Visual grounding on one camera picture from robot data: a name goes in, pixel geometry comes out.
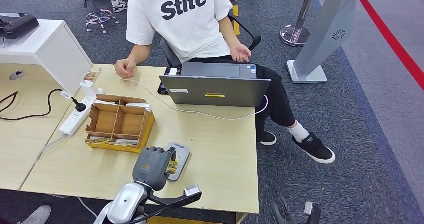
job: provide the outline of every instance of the black pants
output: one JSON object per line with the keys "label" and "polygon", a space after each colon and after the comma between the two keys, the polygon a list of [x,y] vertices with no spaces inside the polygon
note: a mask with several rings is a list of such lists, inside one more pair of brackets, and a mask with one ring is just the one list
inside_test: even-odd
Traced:
{"label": "black pants", "polygon": [[[242,63],[233,61],[233,58],[228,56],[212,57],[212,58],[193,58],[190,62],[205,62],[205,63]],[[289,99],[287,97],[286,90],[282,84],[281,76],[274,70],[256,64],[256,76],[260,79],[271,79],[271,84],[266,91],[268,96],[268,107],[261,113],[256,115],[256,140],[262,141],[265,132],[265,120],[268,116],[271,119],[282,126],[291,126],[295,122],[292,108],[290,107]],[[256,108],[256,112],[260,111],[265,107],[267,103],[265,97],[259,107]]]}

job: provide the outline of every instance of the black chair armrest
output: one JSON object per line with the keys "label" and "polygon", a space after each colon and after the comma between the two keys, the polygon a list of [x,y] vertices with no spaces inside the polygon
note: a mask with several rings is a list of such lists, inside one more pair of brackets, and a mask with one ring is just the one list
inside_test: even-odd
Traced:
{"label": "black chair armrest", "polygon": [[183,64],[181,63],[178,56],[172,50],[171,46],[168,44],[167,40],[164,37],[162,37],[162,39],[160,40],[160,44],[162,50],[165,52],[169,66],[174,68],[181,68]]}
{"label": "black chair armrest", "polygon": [[253,43],[250,45],[249,49],[253,50],[260,42],[261,42],[261,35],[260,33],[253,27],[253,25],[249,24],[247,21],[245,21],[240,16],[234,16],[233,14],[228,14],[228,17],[231,21],[236,21],[240,24],[240,26],[243,27],[253,38]]}

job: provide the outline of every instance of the white t-shirt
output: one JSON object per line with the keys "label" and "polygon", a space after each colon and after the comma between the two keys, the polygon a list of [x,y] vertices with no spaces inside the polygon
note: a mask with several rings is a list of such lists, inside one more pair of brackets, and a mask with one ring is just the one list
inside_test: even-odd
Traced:
{"label": "white t-shirt", "polygon": [[157,31],[181,62],[229,55],[218,21],[232,7],[230,0],[128,0],[126,39],[149,45]]}

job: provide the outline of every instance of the gray kiosk stand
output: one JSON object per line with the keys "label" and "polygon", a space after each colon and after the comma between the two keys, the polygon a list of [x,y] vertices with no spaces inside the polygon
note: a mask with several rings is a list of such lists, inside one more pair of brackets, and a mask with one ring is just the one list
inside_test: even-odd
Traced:
{"label": "gray kiosk stand", "polygon": [[327,76],[321,66],[351,34],[357,0],[325,0],[305,46],[295,60],[287,61],[294,83],[321,83]]}

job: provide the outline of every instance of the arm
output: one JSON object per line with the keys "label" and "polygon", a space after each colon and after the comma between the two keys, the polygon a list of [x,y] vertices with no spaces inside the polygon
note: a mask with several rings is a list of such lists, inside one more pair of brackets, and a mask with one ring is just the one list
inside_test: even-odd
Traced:
{"label": "arm", "polygon": [[235,35],[233,24],[228,16],[219,21],[219,31],[223,34],[230,48],[240,44],[240,40]]}
{"label": "arm", "polygon": [[230,0],[213,0],[215,7],[215,18],[219,23],[219,31],[224,36],[231,49],[231,56],[234,61],[249,62],[249,56],[252,52],[244,44],[240,43],[237,35],[234,33],[233,24],[228,18],[233,4]]}
{"label": "arm", "polygon": [[136,65],[144,62],[150,55],[155,29],[144,12],[141,0],[128,0],[126,39],[134,44],[126,59],[115,64],[117,74],[122,78],[134,76]]}
{"label": "arm", "polygon": [[146,61],[146,59],[150,56],[150,51],[152,50],[151,46],[151,44],[134,45],[127,59],[136,64]]}

